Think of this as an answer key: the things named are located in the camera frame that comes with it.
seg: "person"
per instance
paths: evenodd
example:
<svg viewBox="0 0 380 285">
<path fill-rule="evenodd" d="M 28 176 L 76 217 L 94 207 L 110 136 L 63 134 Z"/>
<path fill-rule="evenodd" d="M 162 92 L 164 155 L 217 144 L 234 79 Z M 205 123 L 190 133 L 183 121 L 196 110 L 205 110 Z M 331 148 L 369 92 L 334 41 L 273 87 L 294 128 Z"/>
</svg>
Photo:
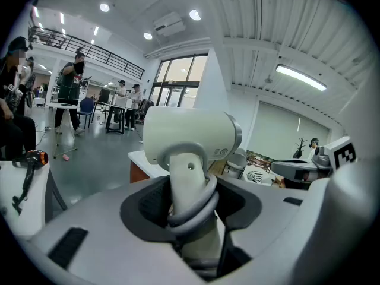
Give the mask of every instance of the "person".
<svg viewBox="0 0 380 285">
<path fill-rule="evenodd" d="M 82 52 L 77 51 L 74 63 L 69 62 L 62 69 L 58 78 L 58 83 L 60 84 L 58 92 L 59 103 L 69 103 L 74 106 L 78 105 L 80 82 L 82 79 L 81 74 L 84 71 L 84 57 L 85 55 Z M 59 127 L 64 111 L 65 109 L 57 109 L 55 112 L 55 132 L 57 134 L 62 134 Z M 83 133 L 85 130 L 79 128 L 77 110 L 69 109 L 69 111 L 74 134 L 78 135 Z"/>
<path fill-rule="evenodd" d="M 311 148 L 311 151 L 310 151 L 308 160 L 311 161 L 311 159 L 313 158 L 313 155 L 315 153 L 315 149 L 318 148 L 318 143 L 319 143 L 319 141 L 318 141 L 317 137 L 314 137 L 313 139 L 311 139 L 311 142 L 309 144 L 309 148 Z"/>
<path fill-rule="evenodd" d="M 21 74 L 20 74 L 20 85 L 18 88 L 24 93 L 20 99 L 20 103 L 17 107 L 17 114 L 24 115 L 25 114 L 25 98 L 27 96 L 26 84 L 29 78 L 33 75 L 34 68 L 34 58 L 31 56 L 26 59 L 26 64 L 23 65 Z"/>
<path fill-rule="evenodd" d="M 5 159 L 12 160 L 25 151 L 36 148 L 36 126 L 34 120 L 12 113 L 5 101 L 6 90 L 17 80 L 17 66 L 23 63 L 28 51 L 23 37 L 15 38 L 8 46 L 7 55 L 0 62 L 0 146 L 5 145 Z"/>
<path fill-rule="evenodd" d="M 129 130 L 129 120 L 131 120 L 131 131 L 135 130 L 135 114 L 138 109 L 138 104 L 143 99 L 143 94 L 140 91 L 140 85 L 136 83 L 133 86 L 133 91 L 128 95 L 129 99 L 132 99 L 132 109 L 128 109 L 125 114 L 125 129 Z"/>
<path fill-rule="evenodd" d="M 116 91 L 116 94 L 120 97 L 125 97 L 126 95 L 125 81 L 119 80 L 119 86 L 120 86 L 120 90 Z M 119 122 L 119 109 L 115 109 L 113 121 L 116 123 Z"/>
<path fill-rule="evenodd" d="M 44 83 L 42 85 L 43 87 L 43 91 L 42 91 L 42 98 L 46 98 L 46 93 L 48 92 L 48 84 L 47 83 Z"/>
</svg>

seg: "counter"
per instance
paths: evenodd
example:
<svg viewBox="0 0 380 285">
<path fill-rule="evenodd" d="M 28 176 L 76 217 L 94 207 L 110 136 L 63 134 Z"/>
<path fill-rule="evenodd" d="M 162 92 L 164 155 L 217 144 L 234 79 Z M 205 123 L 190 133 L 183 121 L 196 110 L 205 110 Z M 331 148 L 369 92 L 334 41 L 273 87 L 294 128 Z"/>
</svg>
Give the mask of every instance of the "counter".
<svg viewBox="0 0 380 285">
<path fill-rule="evenodd" d="M 169 175 L 169 172 L 162 169 L 159 165 L 150 164 L 145 156 L 145 151 L 129 152 L 128 157 L 131 159 L 131 183 Z"/>
</svg>

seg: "sticker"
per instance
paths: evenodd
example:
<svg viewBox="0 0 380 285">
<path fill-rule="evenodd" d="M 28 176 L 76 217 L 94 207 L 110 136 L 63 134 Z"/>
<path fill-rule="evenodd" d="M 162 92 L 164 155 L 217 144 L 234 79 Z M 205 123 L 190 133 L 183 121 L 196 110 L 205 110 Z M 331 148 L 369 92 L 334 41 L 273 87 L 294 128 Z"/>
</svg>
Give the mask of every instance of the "sticker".
<svg viewBox="0 0 380 285">
<path fill-rule="evenodd" d="M 356 155 L 352 142 L 335 151 L 334 158 L 337 169 L 346 163 L 353 162 L 356 159 Z"/>
</svg>

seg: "blue chair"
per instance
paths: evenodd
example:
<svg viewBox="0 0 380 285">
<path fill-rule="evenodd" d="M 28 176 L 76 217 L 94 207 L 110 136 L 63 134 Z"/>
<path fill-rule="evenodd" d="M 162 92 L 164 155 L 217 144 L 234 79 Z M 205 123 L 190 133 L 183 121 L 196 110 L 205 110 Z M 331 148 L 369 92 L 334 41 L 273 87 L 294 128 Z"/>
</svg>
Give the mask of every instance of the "blue chair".
<svg viewBox="0 0 380 285">
<path fill-rule="evenodd" d="M 89 116 L 91 119 L 91 114 L 93 113 L 95 102 L 92 98 L 85 98 L 82 99 L 81 102 L 79 102 L 79 107 L 81 110 L 78 113 L 78 120 L 81 115 L 85 115 L 85 121 L 84 121 L 84 128 L 86 128 L 86 122 L 87 122 L 87 117 Z"/>
</svg>

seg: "chair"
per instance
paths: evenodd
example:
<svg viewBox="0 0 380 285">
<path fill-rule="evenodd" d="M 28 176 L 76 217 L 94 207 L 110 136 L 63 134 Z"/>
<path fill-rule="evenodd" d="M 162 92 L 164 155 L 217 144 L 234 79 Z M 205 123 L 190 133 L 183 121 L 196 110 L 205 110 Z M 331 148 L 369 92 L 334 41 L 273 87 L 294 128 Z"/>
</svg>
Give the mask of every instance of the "chair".
<svg viewBox="0 0 380 285">
<path fill-rule="evenodd" d="M 228 172 L 230 171 L 230 168 L 240 171 L 240 175 L 237 178 L 241 178 L 244 172 L 244 168 L 247 164 L 247 158 L 245 157 L 245 155 L 235 151 L 234 154 L 227 158 L 226 164 L 224 165 L 221 174 L 223 174 L 224 169 L 226 168 L 226 166 L 228 166 Z"/>
<path fill-rule="evenodd" d="M 91 116 L 93 113 L 95 102 L 92 98 L 86 97 L 85 99 L 82 99 L 81 102 L 79 102 L 79 107 L 81 110 L 78 113 L 78 120 L 80 115 L 85 115 L 85 120 L 84 120 L 84 128 L 86 128 L 86 122 L 87 122 L 87 117 Z"/>
</svg>

